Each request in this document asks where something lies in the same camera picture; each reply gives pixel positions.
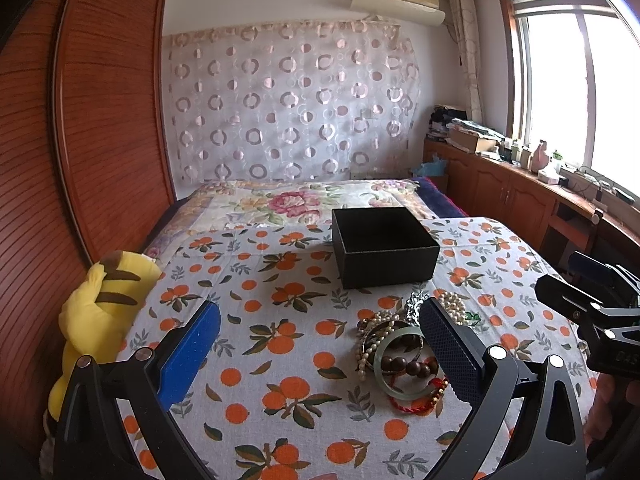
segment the cabinet door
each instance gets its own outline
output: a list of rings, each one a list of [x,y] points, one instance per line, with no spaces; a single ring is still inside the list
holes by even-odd
[[[463,209],[467,214],[472,207],[473,193],[476,188],[472,166],[473,157],[466,155],[461,158],[450,158],[447,164],[449,183],[447,185],[447,195],[453,202]]]
[[[509,229],[539,250],[556,200],[535,183],[512,178],[508,189],[505,224]]]
[[[467,211],[473,216],[486,216],[504,221],[504,201],[509,187],[509,174],[500,167],[485,162],[476,170],[476,192]]]

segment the curtain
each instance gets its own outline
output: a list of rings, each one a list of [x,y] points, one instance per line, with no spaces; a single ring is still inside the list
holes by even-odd
[[[163,100],[185,182],[406,175],[419,70],[399,25],[222,27],[169,49]]]
[[[466,116],[482,124],[482,107],[478,76],[480,72],[480,46],[478,16],[474,0],[449,0],[453,23],[456,27],[458,49],[465,76]]]

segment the pikachu plush toy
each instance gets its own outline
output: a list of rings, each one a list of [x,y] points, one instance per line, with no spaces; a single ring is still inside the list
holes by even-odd
[[[99,364],[115,361],[160,273],[148,256],[114,251],[92,265],[66,300],[58,317],[66,339],[62,377],[49,393],[49,413],[56,421],[78,358],[88,354]]]

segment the jewelry pile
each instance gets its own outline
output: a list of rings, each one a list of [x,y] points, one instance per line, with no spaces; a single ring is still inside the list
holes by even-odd
[[[413,292],[404,306],[397,312],[380,310],[370,318],[358,322],[360,338],[356,350],[357,373],[361,381],[366,379],[366,370],[373,370],[382,390],[387,393],[392,405],[407,413],[421,413],[432,409],[444,394],[449,381],[442,374],[435,357],[420,361],[424,347],[424,338],[418,327],[418,313],[422,302],[429,297],[425,291]],[[443,292],[439,298],[445,311],[455,323],[466,325],[465,306],[462,299],[452,292]],[[407,360],[402,356],[384,355],[387,347],[404,346],[405,352],[416,350],[414,357]],[[426,387],[418,392],[406,394],[394,388],[396,379],[408,375],[429,380]],[[388,384],[384,377],[391,376]],[[429,402],[417,408],[406,408],[397,403],[399,400],[415,400],[431,397]]]

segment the black box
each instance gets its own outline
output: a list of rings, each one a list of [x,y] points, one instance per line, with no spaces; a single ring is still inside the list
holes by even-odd
[[[333,209],[331,216],[343,288],[433,277],[440,246],[404,207]]]

